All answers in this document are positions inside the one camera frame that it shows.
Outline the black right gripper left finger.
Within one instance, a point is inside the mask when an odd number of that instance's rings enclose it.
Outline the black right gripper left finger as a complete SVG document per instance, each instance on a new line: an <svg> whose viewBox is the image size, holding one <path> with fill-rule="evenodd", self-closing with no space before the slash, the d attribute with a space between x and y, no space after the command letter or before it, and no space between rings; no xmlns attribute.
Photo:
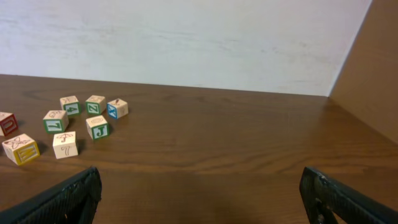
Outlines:
<svg viewBox="0 0 398 224"><path fill-rule="evenodd" d="M1 223L92 223L101 200L102 182L90 167L1 212Z"/></svg>

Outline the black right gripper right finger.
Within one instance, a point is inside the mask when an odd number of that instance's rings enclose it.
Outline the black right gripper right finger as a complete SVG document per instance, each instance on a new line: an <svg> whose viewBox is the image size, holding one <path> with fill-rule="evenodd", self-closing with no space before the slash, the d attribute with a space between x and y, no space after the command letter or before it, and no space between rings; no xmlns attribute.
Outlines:
<svg viewBox="0 0 398 224"><path fill-rule="evenodd" d="M299 190L310 223L397 223L397 211L313 167L304 168Z"/></svg>

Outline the wooden block umbrella seven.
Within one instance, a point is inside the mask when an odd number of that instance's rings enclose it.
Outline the wooden block umbrella seven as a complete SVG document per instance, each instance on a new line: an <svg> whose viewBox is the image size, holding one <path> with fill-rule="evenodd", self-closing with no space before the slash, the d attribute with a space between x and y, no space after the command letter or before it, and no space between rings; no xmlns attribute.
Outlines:
<svg viewBox="0 0 398 224"><path fill-rule="evenodd" d="M55 134L53 137L53 150L57 159L77 156L76 132L71 131Z"/></svg>

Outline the wooden block green J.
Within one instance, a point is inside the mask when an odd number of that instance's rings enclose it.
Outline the wooden block green J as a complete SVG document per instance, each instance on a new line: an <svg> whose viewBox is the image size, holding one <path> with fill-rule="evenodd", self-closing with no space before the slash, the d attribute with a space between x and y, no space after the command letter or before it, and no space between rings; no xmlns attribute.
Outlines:
<svg viewBox="0 0 398 224"><path fill-rule="evenodd" d="M109 124L102 115L87 118L86 127L92 140L102 139L110 134Z"/></svg>

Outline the wooden block blue X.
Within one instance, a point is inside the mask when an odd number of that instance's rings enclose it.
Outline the wooden block blue X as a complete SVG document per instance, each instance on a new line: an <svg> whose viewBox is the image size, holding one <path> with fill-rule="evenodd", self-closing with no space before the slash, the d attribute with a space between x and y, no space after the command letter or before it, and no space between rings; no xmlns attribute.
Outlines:
<svg viewBox="0 0 398 224"><path fill-rule="evenodd" d="M110 101L106 105L108 116L119 119L129 113L128 103L120 98Z"/></svg>

